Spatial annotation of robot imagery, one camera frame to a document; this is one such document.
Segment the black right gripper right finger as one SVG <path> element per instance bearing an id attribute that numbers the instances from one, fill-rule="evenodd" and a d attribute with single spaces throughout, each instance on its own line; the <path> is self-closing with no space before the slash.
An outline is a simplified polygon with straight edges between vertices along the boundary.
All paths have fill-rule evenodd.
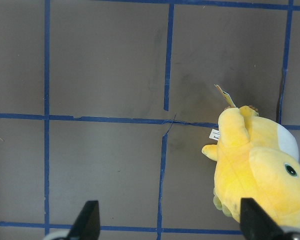
<path id="1" fill-rule="evenodd" d="M 240 201 L 240 230 L 246 240 L 279 240 L 283 230 L 253 198 Z"/>

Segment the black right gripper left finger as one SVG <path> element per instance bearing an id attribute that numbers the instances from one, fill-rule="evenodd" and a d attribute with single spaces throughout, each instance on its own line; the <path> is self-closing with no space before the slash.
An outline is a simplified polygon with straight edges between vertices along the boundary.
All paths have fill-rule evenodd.
<path id="1" fill-rule="evenodd" d="M 98 200 L 87 201 L 69 233 L 68 240 L 98 240 L 101 232 L 100 210 Z"/>

